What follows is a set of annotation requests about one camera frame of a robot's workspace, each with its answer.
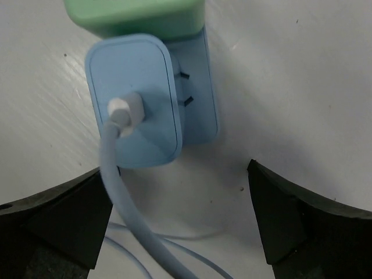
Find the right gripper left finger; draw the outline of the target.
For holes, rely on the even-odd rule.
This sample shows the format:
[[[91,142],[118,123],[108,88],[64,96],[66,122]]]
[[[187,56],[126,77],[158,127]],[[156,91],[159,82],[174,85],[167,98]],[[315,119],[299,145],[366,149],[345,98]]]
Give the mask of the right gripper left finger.
[[[99,169],[1,205],[1,278],[87,278],[110,214]]]

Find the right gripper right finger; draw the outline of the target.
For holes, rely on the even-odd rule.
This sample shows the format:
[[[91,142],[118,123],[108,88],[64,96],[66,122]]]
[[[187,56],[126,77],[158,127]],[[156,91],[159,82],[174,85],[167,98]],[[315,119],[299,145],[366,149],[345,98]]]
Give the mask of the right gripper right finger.
[[[371,212],[309,191],[255,160],[251,200],[275,278],[371,278]]]

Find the light blue charger with cable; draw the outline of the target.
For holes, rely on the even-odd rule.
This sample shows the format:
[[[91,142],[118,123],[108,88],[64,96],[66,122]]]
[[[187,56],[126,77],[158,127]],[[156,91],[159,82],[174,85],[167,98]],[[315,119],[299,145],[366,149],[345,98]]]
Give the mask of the light blue charger with cable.
[[[184,146],[165,42],[150,34],[100,41],[86,56],[85,73],[101,136],[100,172],[110,200],[133,236],[167,273],[194,278],[147,226],[119,174],[121,168],[170,163]]]

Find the green plug adapter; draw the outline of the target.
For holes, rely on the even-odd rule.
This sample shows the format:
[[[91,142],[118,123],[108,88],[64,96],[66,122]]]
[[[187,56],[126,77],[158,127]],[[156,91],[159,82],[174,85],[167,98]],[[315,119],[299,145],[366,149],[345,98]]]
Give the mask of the green plug adapter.
[[[205,1],[64,1],[77,26],[100,37],[145,33],[177,40],[199,33],[205,25]]]

